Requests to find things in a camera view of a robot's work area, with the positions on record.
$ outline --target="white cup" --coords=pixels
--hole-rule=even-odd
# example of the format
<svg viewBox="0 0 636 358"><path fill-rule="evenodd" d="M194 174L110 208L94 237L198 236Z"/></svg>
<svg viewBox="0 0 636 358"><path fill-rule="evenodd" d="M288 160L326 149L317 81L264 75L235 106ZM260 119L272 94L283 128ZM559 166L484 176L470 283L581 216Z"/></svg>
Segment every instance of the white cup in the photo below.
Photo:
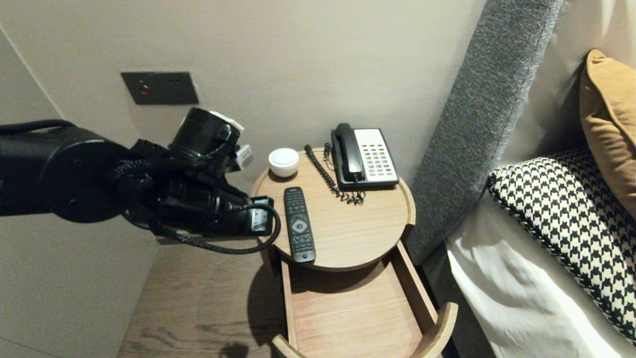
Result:
<svg viewBox="0 0 636 358"><path fill-rule="evenodd" d="M281 178L294 175L298 170L298 152L291 148L278 148L270 153L270 169Z"/></svg>

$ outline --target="tv remote control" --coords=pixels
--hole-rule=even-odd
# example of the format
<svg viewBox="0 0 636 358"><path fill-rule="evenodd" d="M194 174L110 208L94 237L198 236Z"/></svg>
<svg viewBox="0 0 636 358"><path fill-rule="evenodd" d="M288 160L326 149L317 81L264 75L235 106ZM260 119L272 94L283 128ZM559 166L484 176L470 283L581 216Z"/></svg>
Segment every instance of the tv remote control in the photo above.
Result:
<svg viewBox="0 0 636 358"><path fill-rule="evenodd" d="M291 257L296 262L310 262L316 258L314 236L309 224L305 195L300 187L286 188L283 193L287 233Z"/></svg>

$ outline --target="wooden nightstand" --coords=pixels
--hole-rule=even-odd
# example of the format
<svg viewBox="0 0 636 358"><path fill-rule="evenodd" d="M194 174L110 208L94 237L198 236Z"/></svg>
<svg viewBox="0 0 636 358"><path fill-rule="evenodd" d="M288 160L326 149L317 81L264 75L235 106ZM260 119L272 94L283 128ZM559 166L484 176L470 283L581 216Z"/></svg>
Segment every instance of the wooden nightstand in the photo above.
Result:
<svg viewBox="0 0 636 358"><path fill-rule="evenodd" d="M322 150L315 153L322 157ZM440 309L438 318L400 240L415 223L404 181L392 190L367 190L363 205L346 204L299 154L293 177L265 171L252 189L252 196L274 199L283 226L272 249L282 259L270 265L282 277L289 343L279 336L275 346L290 357L437 356L450 338L457 305ZM316 248L312 264L291 260L282 200L287 187L305 193Z"/></svg>

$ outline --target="white bed sheet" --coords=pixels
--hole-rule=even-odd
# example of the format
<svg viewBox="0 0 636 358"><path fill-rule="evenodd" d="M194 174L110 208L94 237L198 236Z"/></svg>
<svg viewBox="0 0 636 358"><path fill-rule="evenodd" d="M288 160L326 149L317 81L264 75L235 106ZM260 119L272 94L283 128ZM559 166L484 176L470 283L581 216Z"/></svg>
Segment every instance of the white bed sheet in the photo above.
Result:
<svg viewBox="0 0 636 358"><path fill-rule="evenodd" d="M446 249L497 357L636 357L573 277L488 194Z"/></svg>

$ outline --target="wall plate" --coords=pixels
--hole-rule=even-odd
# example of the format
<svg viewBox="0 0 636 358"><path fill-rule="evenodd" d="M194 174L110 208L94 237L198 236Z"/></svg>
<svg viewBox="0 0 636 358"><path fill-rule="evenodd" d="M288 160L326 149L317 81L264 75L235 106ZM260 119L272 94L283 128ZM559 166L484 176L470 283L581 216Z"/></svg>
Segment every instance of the wall plate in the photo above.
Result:
<svg viewBox="0 0 636 358"><path fill-rule="evenodd" d="M198 104L189 72L122 72L136 104Z"/></svg>

